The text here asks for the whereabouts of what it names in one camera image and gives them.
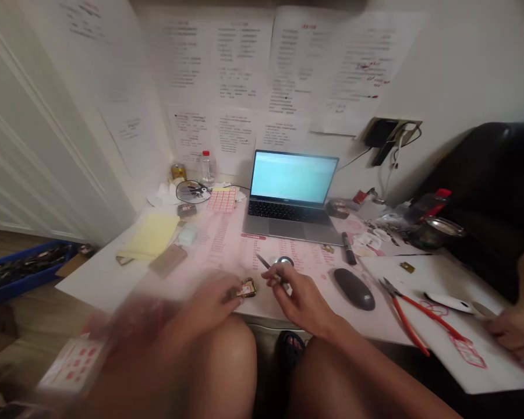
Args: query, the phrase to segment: yellow sticky note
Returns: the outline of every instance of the yellow sticky note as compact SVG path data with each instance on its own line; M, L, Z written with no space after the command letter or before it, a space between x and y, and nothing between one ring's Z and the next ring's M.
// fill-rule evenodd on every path
M117 256L152 260L167 248L180 217L169 214L149 214L136 234Z

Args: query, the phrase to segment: laptop screen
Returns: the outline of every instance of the laptop screen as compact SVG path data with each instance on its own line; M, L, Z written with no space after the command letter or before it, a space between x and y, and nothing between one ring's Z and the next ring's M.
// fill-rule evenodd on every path
M257 150L250 194L324 204L338 160Z

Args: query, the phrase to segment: small fan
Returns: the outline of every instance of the small fan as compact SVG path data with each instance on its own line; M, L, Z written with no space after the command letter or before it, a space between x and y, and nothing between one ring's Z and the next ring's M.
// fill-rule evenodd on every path
M210 189L195 180L184 180L176 186L176 197L189 204L201 204L211 197Z

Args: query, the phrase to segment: laptop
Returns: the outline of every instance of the laptop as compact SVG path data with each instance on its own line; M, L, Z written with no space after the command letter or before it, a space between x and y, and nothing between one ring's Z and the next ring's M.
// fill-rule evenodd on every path
M243 231L341 246L324 209L338 160L256 150Z

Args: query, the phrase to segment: power outlet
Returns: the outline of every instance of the power outlet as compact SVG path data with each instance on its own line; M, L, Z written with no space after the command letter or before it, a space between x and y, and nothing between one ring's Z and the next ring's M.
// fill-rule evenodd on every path
M358 139L360 141L363 141L363 142L365 141L365 137L367 136L367 134L369 133L369 131L371 130L373 125L376 123L376 121L378 121L379 119L385 119L385 117L382 117L382 118L374 117L373 119L371 119L371 121L367 125L367 128L365 128L365 131L359 136ZM394 120L398 121L398 125L396 125L396 128L394 129L394 131L399 130L400 127L403 124L405 124L406 122L408 123L408 127L411 128L409 130L406 130L404 128L403 133L401 135L398 135L398 138L401 141L402 145L405 145L405 144L407 144L410 141L410 139L415 134L415 131L417 131L417 129L423 123L423 121L421 121L421 120L414 120L414 119L401 119L401 118L388 118L388 119L394 119Z

